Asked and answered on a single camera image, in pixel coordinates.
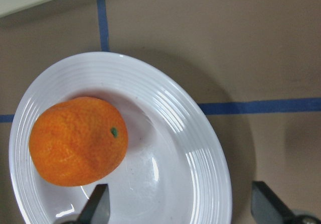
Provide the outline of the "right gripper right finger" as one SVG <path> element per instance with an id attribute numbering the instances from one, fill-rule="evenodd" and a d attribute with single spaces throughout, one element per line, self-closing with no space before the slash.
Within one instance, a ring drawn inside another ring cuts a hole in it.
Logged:
<path id="1" fill-rule="evenodd" d="M 251 214 L 255 222 L 292 223 L 295 215 L 263 181 L 252 182 Z"/>

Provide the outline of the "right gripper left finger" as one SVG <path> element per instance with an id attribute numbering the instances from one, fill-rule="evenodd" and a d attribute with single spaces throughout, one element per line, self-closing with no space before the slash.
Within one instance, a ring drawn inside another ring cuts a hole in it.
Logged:
<path id="1" fill-rule="evenodd" d="M 108 184 L 98 184 L 77 218 L 77 223 L 107 224 L 110 219 Z"/>

